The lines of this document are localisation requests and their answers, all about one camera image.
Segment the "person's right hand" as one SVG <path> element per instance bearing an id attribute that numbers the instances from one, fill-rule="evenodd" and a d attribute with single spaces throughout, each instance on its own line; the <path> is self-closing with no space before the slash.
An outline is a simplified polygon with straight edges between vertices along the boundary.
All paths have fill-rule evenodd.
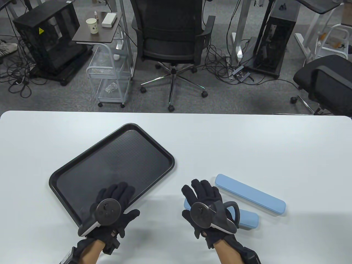
<path id="1" fill-rule="evenodd" d="M 187 199 L 189 205 L 193 205 L 195 202 L 201 202 L 206 206 L 210 206 L 216 201 L 222 201 L 222 197 L 217 187 L 211 186 L 207 180 L 197 180 L 191 181 L 191 186 L 184 185 L 181 192 Z M 223 240 L 229 244 L 230 248 L 237 251 L 241 257 L 247 258 L 248 252 L 243 245 L 241 245 L 233 234 L 225 233 L 221 230 L 215 228 L 203 229 L 195 224 L 190 216 L 189 210 L 183 210 L 181 213 L 182 217 L 190 223 L 194 228 L 194 235 L 196 239 L 200 236 L 206 239 L 208 248 L 214 248 L 215 243 Z"/>

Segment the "person's left hand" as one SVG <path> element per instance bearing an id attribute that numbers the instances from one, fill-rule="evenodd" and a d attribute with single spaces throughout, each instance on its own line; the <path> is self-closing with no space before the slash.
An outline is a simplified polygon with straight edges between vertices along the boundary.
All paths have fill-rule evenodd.
<path id="1" fill-rule="evenodd" d="M 139 210 L 125 213 L 134 193 L 135 188 L 126 182 L 101 189 L 78 235 L 91 241 L 100 240 L 105 244 L 103 253 L 111 255 L 120 246 L 117 236 L 124 238 L 127 225 L 140 215 Z"/>

